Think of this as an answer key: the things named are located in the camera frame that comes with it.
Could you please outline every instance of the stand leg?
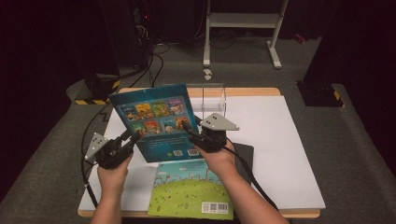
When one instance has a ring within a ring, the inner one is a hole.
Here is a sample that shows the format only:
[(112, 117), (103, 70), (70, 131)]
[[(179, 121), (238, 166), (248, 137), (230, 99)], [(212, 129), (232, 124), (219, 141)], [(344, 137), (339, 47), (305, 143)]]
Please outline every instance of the stand leg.
[(206, 1), (206, 30), (205, 30), (205, 49), (204, 49), (204, 67), (210, 65), (210, 0)]
[(277, 57), (277, 53), (275, 50), (275, 44), (277, 41), (277, 36), (279, 35), (280, 27), (282, 26), (283, 18), (285, 17), (286, 6), (288, 5), (289, 0), (284, 0), (282, 3), (282, 7), (279, 12), (279, 17), (276, 22), (276, 28), (274, 29), (274, 34), (271, 41), (267, 41), (268, 50), (270, 51), (271, 58), (274, 63), (275, 69), (281, 69), (282, 65), (280, 63), (279, 58)]

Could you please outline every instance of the silver metal plate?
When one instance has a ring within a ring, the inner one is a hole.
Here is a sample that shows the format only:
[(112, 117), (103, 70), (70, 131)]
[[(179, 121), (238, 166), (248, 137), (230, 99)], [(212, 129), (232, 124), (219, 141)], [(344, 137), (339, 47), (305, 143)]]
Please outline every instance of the silver metal plate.
[(213, 113), (201, 121), (201, 125), (213, 131), (238, 131), (239, 126), (230, 122), (222, 115)]
[(84, 159), (86, 161), (90, 160), (107, 142), (107, 138), (99, 133), (94, 133)]

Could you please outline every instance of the book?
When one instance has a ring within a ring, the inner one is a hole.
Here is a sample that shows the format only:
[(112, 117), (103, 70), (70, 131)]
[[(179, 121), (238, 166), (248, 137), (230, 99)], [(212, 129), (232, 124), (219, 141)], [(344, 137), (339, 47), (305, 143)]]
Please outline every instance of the book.
[(198, 132), (186, 84), (114, 93), (108, 98), (130, 133), (143, 136), (136, 146), (147, 162), (202, 158), (181, 125), (186, 120)]
[(205, 160), (160, 162), (149, 216), (233, 219), (233, 205)]

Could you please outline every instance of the blue book cover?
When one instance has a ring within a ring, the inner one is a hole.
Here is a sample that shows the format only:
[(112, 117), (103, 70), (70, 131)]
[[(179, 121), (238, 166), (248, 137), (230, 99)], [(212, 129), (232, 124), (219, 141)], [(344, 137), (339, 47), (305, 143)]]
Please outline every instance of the blue book cover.
[(186, 84), (116, 93), (108, 98), (126, 128), (143, 136), (136, 145), (147, 162), (202, 158), (181, 125), (186, 120), (198, 132)]

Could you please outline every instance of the black equipment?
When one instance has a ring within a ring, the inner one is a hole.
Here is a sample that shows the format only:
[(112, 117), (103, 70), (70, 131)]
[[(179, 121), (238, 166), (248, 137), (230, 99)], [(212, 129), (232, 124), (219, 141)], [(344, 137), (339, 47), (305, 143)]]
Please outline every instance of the black equipment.
[[(130, 141), (122, 146), (121, 143), (128, 138), (130, 138)], [(136, 144), (139, 139), (139, 132), (131, 136), (128, 130), (114, 140), (108, 140), (101, 134), (95, 133), (84, 159), (88, 161), (94, 156), (99, 166), (107, 170), (114, 169), (134, 152), (134, 144)]]
[(186, 121), (183, 129), (190, 134), (190, 141), (206, 152), (217, 152), (227, 144), (226, 131), (238, 131), (239, 127), (220, 114), (213, 113), (206, 119), (195, 116), (196, 123), (202, 126), (201, 133), (196, 133)]

